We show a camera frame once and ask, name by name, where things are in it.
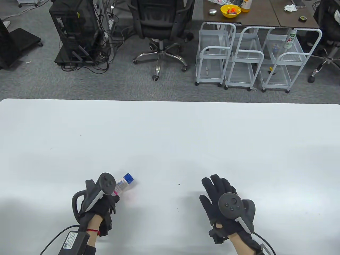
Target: bottle label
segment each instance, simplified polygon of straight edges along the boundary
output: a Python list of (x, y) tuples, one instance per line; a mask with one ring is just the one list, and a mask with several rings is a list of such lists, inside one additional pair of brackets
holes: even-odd
[(119, 182), (116, 183), (116, 188), (114, 190), (114, 194), (118, 195), (120, 192), (122, 192), (127, 186), (128, 182), (125, 179), (121, 179)]

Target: white tabletop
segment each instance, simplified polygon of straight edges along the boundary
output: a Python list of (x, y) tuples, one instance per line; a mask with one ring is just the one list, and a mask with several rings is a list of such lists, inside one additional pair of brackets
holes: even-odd
[(97, 254), (236, 254), (208, 236), (199, 195), (215, 173), (255, 202), (277, 255), (339, 254), (339, 105), (6, 99), (0, 162), (1, 254), (39, 254), (102, 172), (135, 185)]

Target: tape roll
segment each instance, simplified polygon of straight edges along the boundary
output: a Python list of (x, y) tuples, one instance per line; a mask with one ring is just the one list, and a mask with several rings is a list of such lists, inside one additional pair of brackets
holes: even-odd
[(300, 16), (299, 17), (299, 21), (306, 22), (307, 21), (307, 17), (306, 16)]

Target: hand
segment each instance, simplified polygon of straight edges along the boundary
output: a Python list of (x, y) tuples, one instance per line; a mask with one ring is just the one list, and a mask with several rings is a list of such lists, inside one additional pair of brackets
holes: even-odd
[(108, 231), (112, 229), (112, 212), (116, 213), (116, 203), (119, 201), (119, 196), (103, 195), (95, 205), (87, 212), (80, 212), (79, 231), (86, 231), (89, 222), (95, 215), (99, 215), (103, 221), (100, 223), (100, 236), (106, 236)]
[(225, 178), (219, 178), (217, 174), (210, 176), (210, 178), (211, 180), (209, 178), (203, 178), (202, 184), (207, 191), (211, 202), (204, 195), (200, 196), (200, 201), (207, 213), (211, 226), (214, 226), (214, 228), (221, 228), (219, 225), (221, 224), (223, 227), (223, 232), (225, 233), (223, 239), (228, 239), (227, 236), (242, 231), (243, 227), (239, 222), (223, 216), (218, 207), (218, 200), (224, 193), (227, 192), (237, 194), (236, 189), (231, 186)]

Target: black computer case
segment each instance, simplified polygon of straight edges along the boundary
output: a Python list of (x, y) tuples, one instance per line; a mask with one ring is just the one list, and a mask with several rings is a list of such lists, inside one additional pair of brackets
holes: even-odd
[(86, 57), (82, 49), (91, 55), (100, 34), (93, 1), (55, 0), (49, 12), (67, 55)]

